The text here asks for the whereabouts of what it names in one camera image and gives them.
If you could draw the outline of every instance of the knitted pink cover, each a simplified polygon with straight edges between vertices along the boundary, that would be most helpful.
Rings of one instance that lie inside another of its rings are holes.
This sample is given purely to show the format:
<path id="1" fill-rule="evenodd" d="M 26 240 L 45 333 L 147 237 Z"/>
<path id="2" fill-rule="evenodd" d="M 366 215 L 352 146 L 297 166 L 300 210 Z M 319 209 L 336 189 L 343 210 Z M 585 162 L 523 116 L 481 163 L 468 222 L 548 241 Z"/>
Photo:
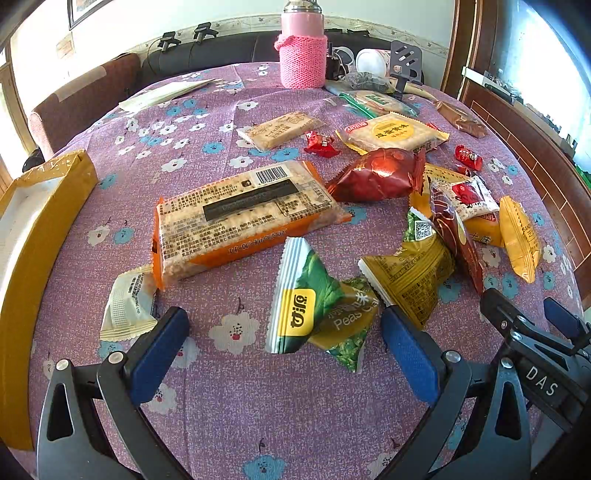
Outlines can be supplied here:
<path id="1" fill-rule="evenodd" d="M 328 38 L 279 35 L 281 83 L 285 88 L 322 88 L 326 77 Z"/>

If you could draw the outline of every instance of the floral tablecloth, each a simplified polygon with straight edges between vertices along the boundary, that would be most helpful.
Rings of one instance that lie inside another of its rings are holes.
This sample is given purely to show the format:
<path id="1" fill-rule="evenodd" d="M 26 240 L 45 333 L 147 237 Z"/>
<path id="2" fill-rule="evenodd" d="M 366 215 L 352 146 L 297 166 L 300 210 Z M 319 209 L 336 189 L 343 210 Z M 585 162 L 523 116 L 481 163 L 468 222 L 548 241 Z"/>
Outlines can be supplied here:
<path id="1" fill-rule="evenodd" d="M 357 154 L 344 146 L 329 160 L 304 152 L 302 138 L 261 154 L 237 130 L 301 109 L 323 120 L 330 134 L 360 119 L 325 90 L 285 90 L 279 65 L 236 64 L 183 75 L 222 79 L 182 98 L 130 117 L 116 109 L 64 149 L 85 148 L 100 183 L 77 217 L 60 251 L 43 297 L 31 351 L 30 414 L 39 426 L 54 364 L 97 363 L 130 342 L 99 342 L 103 310 L 118 274 L 150 262 L 154 205 L 243 169 L 293 159 L 311 160 L 331 179 Z M 170 79 L 152 85 L 152 89 Z M 439 99 L 456 102 L 430 89 Z M 544 246 L 535 283 L 512 271 L 504 251 L 478 244 L 485 284 L 496 287 L 542 327 L 543 300 L 552 296 L 582 315 L 568 253 L 524 170 L 492 133 L 477 140 L 453 129 L 426 100 L 405 96 L 420 119 L 451 133 L 428 154 L 454 169 L 458 144 L 485 159 L 483 176 L 495 198 L 523 204 Z M 331 275 L 359 275 L 363 255 L 394 252 L 407 225 L 408 199 L 347 205 L 353 221 L 307 236 Z M 278 480 L 374 478 L 409 437 L 426 405 L 417 401 L 375 322 L 363 367 L 351 374 L 313 345 L 291 355 L 264 351 L 272 291 L 282 246 L 181 281 L 161 298 L 187 310 L 190 337 L 157 395 L 142 409 L 167 446 L 196 479 Z M 442 349 L 488 362 L 501 343 L 480 316 L 470 281 L 454 275 L 439 289 L 427 331 Z M 241 331 L 236 330 L 238 323 Z M 108 417 L 99 405 L 104 419 Z M 453 450 L 466 424 L 462 414 L 446 449 Z M 111 421 L 105 428 L 121 461 L 132 465 Z M 17 452 L 34 470 L 34 454 Z"/>

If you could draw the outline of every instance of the pink thermos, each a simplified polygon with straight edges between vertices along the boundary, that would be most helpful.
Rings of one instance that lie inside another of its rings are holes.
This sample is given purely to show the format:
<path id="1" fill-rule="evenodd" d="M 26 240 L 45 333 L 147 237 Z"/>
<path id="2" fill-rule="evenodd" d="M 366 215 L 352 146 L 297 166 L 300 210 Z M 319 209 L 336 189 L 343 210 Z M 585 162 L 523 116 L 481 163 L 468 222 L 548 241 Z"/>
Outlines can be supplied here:
<path id="1" fill-rule="evenodd" d="M 322 88 L 328 39 L 316 0 L 288 0 L 281 15 L 282 33 L 275 42 L 285 88 Z"/>

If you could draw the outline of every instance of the picture frame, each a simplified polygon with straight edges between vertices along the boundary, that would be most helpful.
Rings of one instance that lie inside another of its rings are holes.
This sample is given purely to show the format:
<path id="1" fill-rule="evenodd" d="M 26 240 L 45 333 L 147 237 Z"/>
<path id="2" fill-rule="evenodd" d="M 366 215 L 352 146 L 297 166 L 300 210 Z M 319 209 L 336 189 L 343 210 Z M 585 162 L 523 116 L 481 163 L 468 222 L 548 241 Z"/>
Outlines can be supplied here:
<path id="1" fill-rule="evenodd" d="M 70 30 L 111 0 L 67 0 Z"/>

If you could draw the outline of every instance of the blue gripper pad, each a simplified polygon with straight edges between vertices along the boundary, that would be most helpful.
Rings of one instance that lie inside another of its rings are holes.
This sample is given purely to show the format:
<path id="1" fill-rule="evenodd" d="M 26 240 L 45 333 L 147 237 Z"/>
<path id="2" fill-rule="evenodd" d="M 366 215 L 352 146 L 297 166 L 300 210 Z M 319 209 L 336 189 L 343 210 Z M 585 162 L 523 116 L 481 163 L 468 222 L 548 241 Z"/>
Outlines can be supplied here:
<path id="1" fill-rule="evenodd" d="M 574 340 L 586 333 L 578 317 L 549 297 L 544 299 L 544 315 L 569 340 Z"/>
<path id="2" fill-rule="evenodd" d="M 445 374 L 441 350 L 396 305 L 382 314 L 382 336 L 417 398 L 433 406 Z"/>
<path id="3" fill-rule="evenodd" d="M 128 377 L 129 397 L 136 407 L 154 398 L 188 335 L 187 312 L 172 307 L 154 330 L 142 335 L 129 350 L 128 363 L 132 368 Z"/>

